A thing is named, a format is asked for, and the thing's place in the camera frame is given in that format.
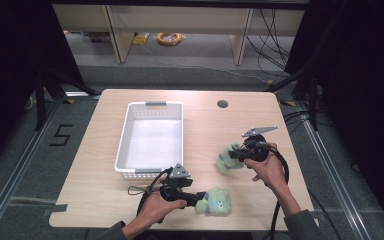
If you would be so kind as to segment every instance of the plush toy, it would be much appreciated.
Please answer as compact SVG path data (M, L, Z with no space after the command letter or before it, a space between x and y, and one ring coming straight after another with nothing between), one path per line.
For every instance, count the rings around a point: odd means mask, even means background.
M207 191L204 198L195 205L196 213L207 216L227 216L232 212L229 192L220 188Z
M229 151L239 149L240 147L241 145L239 145L239 143L231 143L224 149L224 151L220 155L218 155L216 159L216 164L221 174L226 174L230 169L239 169L244 167L243 162L240 162L237 158L231 158L229 155Z

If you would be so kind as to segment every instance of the aluminum rail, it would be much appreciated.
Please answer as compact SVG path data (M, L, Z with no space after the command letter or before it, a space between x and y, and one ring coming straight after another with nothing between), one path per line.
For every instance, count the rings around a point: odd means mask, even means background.
M306 110L304 104L300 101L297 102L297 108L299 111ZM336 170L335 164L330 158L319 133L313 130L313 127L308 121L304 122L304 126L311 139L311 142L313 143L314 148L316 149L320 162L326 171L327 177L332 184L333 190L338 197L339 203L344 210L345 216L347 217L356 238L364 240L372 239L369 232L367 231L363 218L358 212L357 207L351 199L350 194L348 193L341 177L339 176L338 171Z
M36 153L43 136L45 135L49 123L52 120L56 110L61 105L62 99L53 99L48 111L47 111L47 119L44 122L43 126L34 132L28 146L23 152L20 160L15 166L14 170L11 173L11 176L8 178L5 186L0 192L0 219L4 214L9 202L11 201L12 196L14 195L15 190L21 182L25 172L27 171L30 162L32 161L34 154Z

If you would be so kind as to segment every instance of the sleeve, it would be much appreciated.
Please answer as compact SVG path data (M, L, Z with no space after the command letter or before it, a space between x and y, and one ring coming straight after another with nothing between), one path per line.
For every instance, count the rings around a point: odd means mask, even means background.
M123 221L116 223L105 232L99 234L97 240L127 240L127 237L121 230L124 226L126 224Z
M293 240L325 240L327 239L314 222L308 210L285 217L285 224Z

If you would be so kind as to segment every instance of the white basket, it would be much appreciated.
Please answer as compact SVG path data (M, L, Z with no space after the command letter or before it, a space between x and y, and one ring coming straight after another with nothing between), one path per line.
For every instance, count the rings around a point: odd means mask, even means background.
M127 108L115 170L125 178L155 178L183 165L183 105L132 102Z

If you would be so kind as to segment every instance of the black curtain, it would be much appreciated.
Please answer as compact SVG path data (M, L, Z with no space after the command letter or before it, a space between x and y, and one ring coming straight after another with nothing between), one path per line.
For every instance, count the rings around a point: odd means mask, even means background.
M335 128L384 210L384 1L352 2L336 46L315 74ZM287 71L308 59L316 15L303 20Z
M45 67L83 83L52 5L0 0L0 150Z

